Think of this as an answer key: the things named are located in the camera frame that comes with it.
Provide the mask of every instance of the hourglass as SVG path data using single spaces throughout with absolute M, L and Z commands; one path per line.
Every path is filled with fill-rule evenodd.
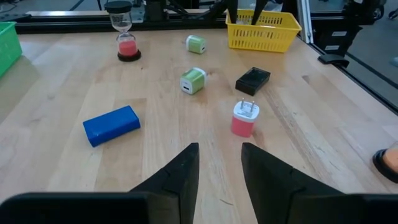
M 137 48 L 136 38 L 129 33 L 132 26 L 131 8 L 128 1 L 113 1 L 104 5 L 111 17 L 113 28 L 120 32 L 118 38 L 118 58 L 123 62 L 132 62 L 141 58 L 141 52 Z

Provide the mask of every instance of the green basket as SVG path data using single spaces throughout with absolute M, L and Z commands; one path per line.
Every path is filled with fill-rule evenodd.
M 15 22 L 0 22 L 0 77 L 21 54 L 22 49 L 15 31 Z

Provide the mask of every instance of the red power adapter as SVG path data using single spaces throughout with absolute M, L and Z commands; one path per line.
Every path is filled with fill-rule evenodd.
M 250 137 L 254 129 L 254 122 L 260 113 L 258 105 L 239 101 L 234 107 L 231 130 L 234 134 L 245 138 Z

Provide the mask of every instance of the small cube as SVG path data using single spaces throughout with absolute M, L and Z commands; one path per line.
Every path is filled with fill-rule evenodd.
M 93 147 L 141 127 L 130 106 L 84 121 L 83 126 Z

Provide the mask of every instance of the black power adapter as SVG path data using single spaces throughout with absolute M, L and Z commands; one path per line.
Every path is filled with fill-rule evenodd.
M 235 89 L 254 96 L 268 82 L 271 73 L 252 67 L 241 78 L 236 80 Z

